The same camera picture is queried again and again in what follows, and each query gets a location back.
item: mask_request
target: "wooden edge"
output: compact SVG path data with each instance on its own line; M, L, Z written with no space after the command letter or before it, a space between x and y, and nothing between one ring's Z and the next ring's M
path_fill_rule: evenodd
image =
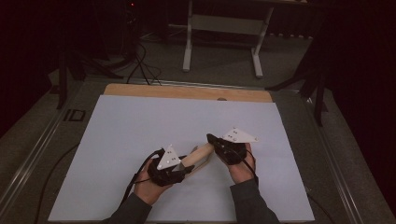
M162 97L200 100L227 100L272 103L272 97L268 91L249 91L215 89L205 87L179 87L179 86L147 86L131 84L108 84L104 95Z

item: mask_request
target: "metal frame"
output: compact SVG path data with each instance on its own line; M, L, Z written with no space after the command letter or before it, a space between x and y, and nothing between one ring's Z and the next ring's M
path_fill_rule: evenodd
M184 51L183 71L190 71L192 51L191 33L192 29L197 29L245 35L258 35L258 43L255 48L251 49L251 56L256 77L263 77L259 53L260 49L262 48L262 41L265 38L265 34L273 11L273 7L269 7L267 9L264 21L196 15L192 13L192 0L189 0L189 17L187 19L187 44Z

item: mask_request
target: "white board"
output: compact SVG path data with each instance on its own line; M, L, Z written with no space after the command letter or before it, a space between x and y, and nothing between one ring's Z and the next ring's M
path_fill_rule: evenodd
M281 221L314 220L279 112L273 103L102 95L92 113L49 221L110 217L144 159L173 145L187 155L237 127L259 138L252 143L260 191ZM233 184L213 155L198 173L167 190L149 222L234 222Z

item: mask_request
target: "cable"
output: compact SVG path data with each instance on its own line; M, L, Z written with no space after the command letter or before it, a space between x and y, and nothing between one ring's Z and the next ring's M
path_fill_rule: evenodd
M247 168L251 171L251 173L253 173L254 180L256 181L257 186L259 186L259 177L256 175L256 172L253 170L253 168L251 168L251 166L248 164L248 162L244 158L242 158L235 150L233 150L231 148L231 151L233 153L235 153L235 155L237 157L239 157L239 159L241 159L241 161L247 166ZM254 166L256 167L256 159L254 158L253 154L251 154L251 152L249 152L249 153L250 153L251 157L253 158Z
M146 55L147 55L147 50L146 50L146 48L145 48L142 44L140 44L140 43L138 43L138 46L139 46L140 48L142 48L142 50L143 50L143 56L140 57L140 56L136 53L136 56L135 56L135 57L136 57L136 60L137 60L137 65L136 65L136 67L133 69L133 71L131 72L131 74L128 76L128 79L127 79L127 81L126 81L126 84L129 84L129 81L130 81L131 77L134 75L134 72L137 70L137 68L140 68L140 71L141 71L141 73L142 73L142 76L143 76L143 78L146 80L146 82L147 82L148 85L151 85L151 84L154 82L154 80L156 80L156 81L160 84L160 86L161 86L162 83L161 83L161 81L158 79L158 76L161 75L162 70L161 70L160 68L158 68L158 67L154 67L154 66L151 66L151 65L148 65L148 64L144 63L144 59L146 58ZM146 70L147 70L147 71L152 75L152 77L153 77L153 79L152 79L151 81L149 81L148 77L146 76L145 68L146 68ZM150 68L157 69L157 70L159 71L159 74L158 74L158 75L154 75L154 74L151 72Z
M49 181L50 181L50 177L52 176L53 171L54 171L55 168L58 166L59 162L61 162L61 160L63 160L64 157L65 157L67 154L69 154L71 151L73 151L75 148L77 148L78 145L79 145L79 143L76 144L75 146L71 147L70 149L68 149L68 150L62 155L62 157L61 157L59 160L56 161L55 165L53 165L52 168L51 168L51 170L49 171L49 175L47 176L47 179L46 179L46 181L45 181L44 187L43 187L43 189L41 190L41 193L40 193L40 200L38 201L37 211L35 212L35 222L34 222L35 224L36 224L37 221L38 221L38 217L39 217L39 215L40 215L41 204L43 203L43 199L44 199L44 193L45 193L45 191L46 191L47 184L48 184Z
M134 70L132 70L131 74L128 76L127 80L126 80L126 84L129 84L129 80L131 79L131 77L134 75L134 72L136 71L136 69L141 66L142 61L145 59L146 57L146 49L143 48L143 56L142 56L142 60L141 61L137 61L137 65L134 68Z
M149 85L149 80L148 80L148 78L146 77L145 71L143 70L143 67L142 67L142 62L143 62L143 60L140 59L139 55L136 55L136 59L137 59L137 61L139 62L139 68L140 68L140 71L142 72L142 76L143 76L143 78L146 80L146 82L147 82L148 85Z
M324 209L324 207L323 207L322 205L320 205L320 203L318 203L318 201L315 200L315 199L312 197L312 195L310 195L309 193L306 193L306 195L308 196L308 198L309 198L310 200L312 200L312 202L314 202L314 203L324 212L324 214L326 214L326 216L329 218L330 222L331 222L332 224L335 224L334 219L332 219L332 217L331 217L330 214L326 211L326 209Z
M137 170L137 173L134 174L134 177L132 177L131 182L129 183L128 187L126 188L125 193L124 193L124 196L122 197L120 206L127 200L128 196L129 196L129 194L130 194L130 192L131 192L132 186L135 184L135 181L136 181L137 177L139 176L140 172L141 172L141 171L143 170L143 168L145 167L146 163L148 163L148 161L149 161L153 156L159 155L161 151L162 151L162 149L154 151L153 153L151 153L151 154L145 159L145 161L143 161L143 164L140 166L139 170Z
M138 45L139 45L145 52L147 52L146 48L145 48L142 44L139 43ZM152 75L152 77L153 77L153 79L151 80L151 82L148 83L148 84L151 85L152 82L153 82L154 80L157 80L158 83L159 83L160 86L161 86L161 85L162 85L162 84L161 84L161 81L158 79L158 76L162 73L161 69L158 68L158 67L153 67L153 66L147 65L146 63L143 62L143 59L142 59L141 61L142 61L142 64L145 65L146 69L148 70L148 72L149 72L149 73ZM154 76L154 74L152 74L152 72L149 70L149 67L158 69L158 70L160 71L160 74L159 74L158 76ZM141 70L142 70L142 73L143 73L143 77L144 77L144 78L146 79L146 81L147 81L147 77L146 77L146 75L145 75L144 72L143 72L143 68L141 68Z

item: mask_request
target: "sleeve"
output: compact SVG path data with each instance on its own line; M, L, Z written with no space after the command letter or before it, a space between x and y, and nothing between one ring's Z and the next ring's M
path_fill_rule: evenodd
M254 179L231 186L231 194L238 224L279 223L260 195Z
M143 224L145 223L151 205L143 202L139 197L132 193L125 203L111 215L110 218L103 220L102 224Z

